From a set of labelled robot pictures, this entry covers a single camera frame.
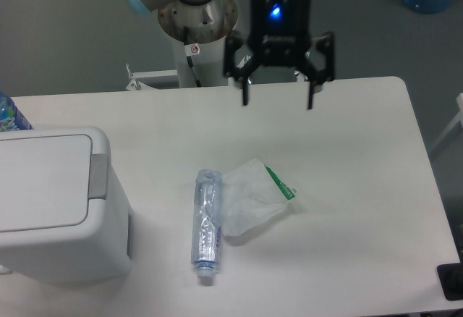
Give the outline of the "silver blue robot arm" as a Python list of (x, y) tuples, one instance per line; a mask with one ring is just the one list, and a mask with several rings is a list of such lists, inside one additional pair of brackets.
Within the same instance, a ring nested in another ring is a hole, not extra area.
[(251, 75), (260, 66), (294, 68), (308, 82), (307, 107), (335, 79), (332, 32), (312, 37), (311, 0), (250, 0), (250, 32), (236, 30), (234, 0), (127, 0), (138, 14), (158, 13), (164, 32), (183, 46), (224, 42), (221, 74), (233, 79), (249, 103)]

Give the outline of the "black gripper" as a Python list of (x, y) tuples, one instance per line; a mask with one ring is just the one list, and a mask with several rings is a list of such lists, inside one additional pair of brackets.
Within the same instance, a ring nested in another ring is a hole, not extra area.
[[(307, 109), (319, 88), (335, 80), (335, 35), (326, 32), (311, 40), (310, 0), (250, 0), (250, 34), (231, 31), (224, 42), (223, 76), (233, 78), (242, 90), (242, 105), (250, 100), (248, 80), (260, 66), (296, 67), (309, 82)], [(253, 56), (242, 66), (235, 64), (235, 54), (245, 44)], [(314, 46), (325, 57), (325, 67), (317, 70), (306, 57)]]

